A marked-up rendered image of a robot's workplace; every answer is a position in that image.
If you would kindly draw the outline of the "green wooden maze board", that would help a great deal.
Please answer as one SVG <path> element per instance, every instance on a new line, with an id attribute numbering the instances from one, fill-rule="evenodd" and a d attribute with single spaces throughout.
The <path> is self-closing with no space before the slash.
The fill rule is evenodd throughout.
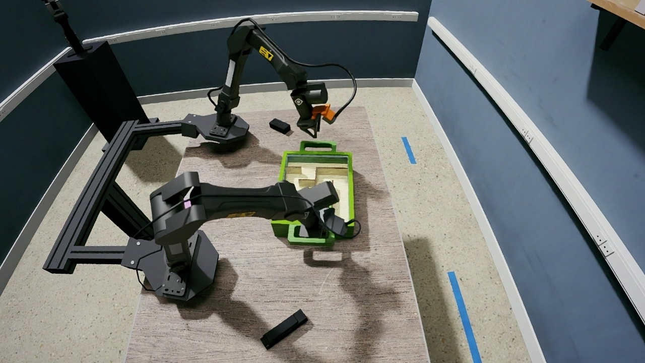
<path id="1" fill-rule="evenodd" d="M 305 151 L 305 148 L 331 148 L 332 151 Z M 325 181 L 331 181 L 336 188 L 340 202 L 327 208 L 335 208 L 335 215 L 345 221 L 353 217 L 353 170 L 352 152 L 336 152 L 336 142 L 300 142 L 299 151 L 284 151 L 279 180 L 295 184 L 297 191 Z M 300 221 L 272 221 L 275 236 L 288 237 L 290 245 L 332 247 L 340 237 L 327 230 L 327 237 L 300 237 Z M 325 239 L 327 238 L 327 239 Z"/>

